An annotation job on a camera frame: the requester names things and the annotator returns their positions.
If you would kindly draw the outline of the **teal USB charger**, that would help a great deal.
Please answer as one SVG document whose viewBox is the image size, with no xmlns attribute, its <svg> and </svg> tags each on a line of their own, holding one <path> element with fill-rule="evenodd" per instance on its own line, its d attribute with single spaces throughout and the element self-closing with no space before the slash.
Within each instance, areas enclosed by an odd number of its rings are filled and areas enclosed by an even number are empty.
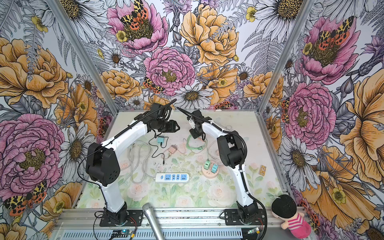
<svg viewBox="0 0 384 240">
<path fill-rule="evenodd" d="M 218 164 L 213 164 L 211 168 L 211 172 L 213 174 L 216 174 L 218 172 L 219 165 Z"/>
<path fill-rule="evenodd" d="M 164 143 L 164 141 L 165 141 L 164 137 L 162 137 L 162 136 L 157 137 L 157 143 L 158 144 L 162 145 Z"/>
</svg>

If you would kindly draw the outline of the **pink USB charger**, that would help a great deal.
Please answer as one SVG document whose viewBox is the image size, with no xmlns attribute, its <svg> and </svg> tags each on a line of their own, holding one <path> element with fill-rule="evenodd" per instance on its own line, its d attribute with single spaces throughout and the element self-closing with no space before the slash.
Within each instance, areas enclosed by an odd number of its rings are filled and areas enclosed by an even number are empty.
<svg viewBox="0 0 384 240">
<path fill-rule="evenodd" d="M 178 150 L 178 148 L 174 145 L 171 145 L 169 148 L 168 148 L 168 152 L 170 155 L 173 155 L 174 153 L 176 153 Z"/>
</svg>

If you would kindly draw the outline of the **green USB charger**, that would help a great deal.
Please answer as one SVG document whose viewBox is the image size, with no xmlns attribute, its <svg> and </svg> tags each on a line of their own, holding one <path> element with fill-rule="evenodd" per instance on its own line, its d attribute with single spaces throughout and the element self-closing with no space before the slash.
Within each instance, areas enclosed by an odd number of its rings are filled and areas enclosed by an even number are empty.
<svg viewBox="0 0 384 240">
<path fill-rule="evenodd" d="M 211 161 L 210 160 L 206 160 L 206 162 L 204 164 L 204 169 L 208 170 L 210 168 L 210 165 L 211 165 Z"/>
</svg>

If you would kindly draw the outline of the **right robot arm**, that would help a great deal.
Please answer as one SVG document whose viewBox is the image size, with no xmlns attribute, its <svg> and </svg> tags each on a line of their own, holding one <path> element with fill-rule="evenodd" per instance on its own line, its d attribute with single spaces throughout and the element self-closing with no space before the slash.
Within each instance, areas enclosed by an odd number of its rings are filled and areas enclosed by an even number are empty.
<svg viewBox="0 0 384 240">
<path fill-rule="evenodd" d="M 248 155 L 245 140 L 238 132 L 229 131 L 217 125 L 211 118 L 204 117 L 199 110 L 190 113 L 181 108 L 177 109 L 187 116 L 192 127 L 190 134 L 193 138 L 205 138 L 206 135 L 216 138 L 220 159 L 228 168 L 235 184 L 238 215 L 241 222 L 249 225 L 254 220 L 259 220 L 264 227 L 267 227 L 267 210 L 249 190 L 245 172 L 245 160 Z"/>
</svg>

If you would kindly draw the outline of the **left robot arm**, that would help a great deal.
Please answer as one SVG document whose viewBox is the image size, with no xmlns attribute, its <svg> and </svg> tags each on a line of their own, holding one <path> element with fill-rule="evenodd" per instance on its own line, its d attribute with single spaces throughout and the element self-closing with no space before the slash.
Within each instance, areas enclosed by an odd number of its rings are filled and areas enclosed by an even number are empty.
<svg viewBox="0 0 384 240">
<path fill-rule="evenodd" d="M 149 111 L 137 115 L 126 128 L 115 136 L 88 148 L 85 171 L 92 183 L 98 185 L 105 200 L 104 218 L 108 223 L 121 226 L 128 220 L 127 203 L 122 197 L 118 178 L 121 166 L 118 158 L 136 140 L 151 131 L 175 133 L 180 126 L 170 120 L 171 101 L 168 104 L 153 104 Z"/>
</svg>

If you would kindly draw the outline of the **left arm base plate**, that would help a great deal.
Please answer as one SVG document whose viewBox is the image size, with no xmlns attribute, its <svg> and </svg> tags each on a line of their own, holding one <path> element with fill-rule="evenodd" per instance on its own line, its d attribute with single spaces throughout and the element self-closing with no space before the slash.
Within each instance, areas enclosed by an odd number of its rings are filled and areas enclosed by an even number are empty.
<svg viewBox="0 0 384 240">
<path fill-rule="evenodd" d="M 142 210 L 122 210 L 112 213 L 106 210 L 100 220 L 100 227 L 140 227 L 144 214 Z"/>
</svg>

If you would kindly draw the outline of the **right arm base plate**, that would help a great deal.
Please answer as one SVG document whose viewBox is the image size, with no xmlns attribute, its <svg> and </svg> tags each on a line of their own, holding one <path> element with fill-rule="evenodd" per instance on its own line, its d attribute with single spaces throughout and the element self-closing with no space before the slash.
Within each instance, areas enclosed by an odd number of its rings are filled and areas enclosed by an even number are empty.
<svg viewBox="0 0 384 240">
<path fill-rule="evenodd" d="M 251 215 L 241 213 L 239 209 L 224 209 L 221 217 L 224 219 L 226 226 L 265 226 L 267 220 L 266 211 L 258 209 Z"/>
</svg>

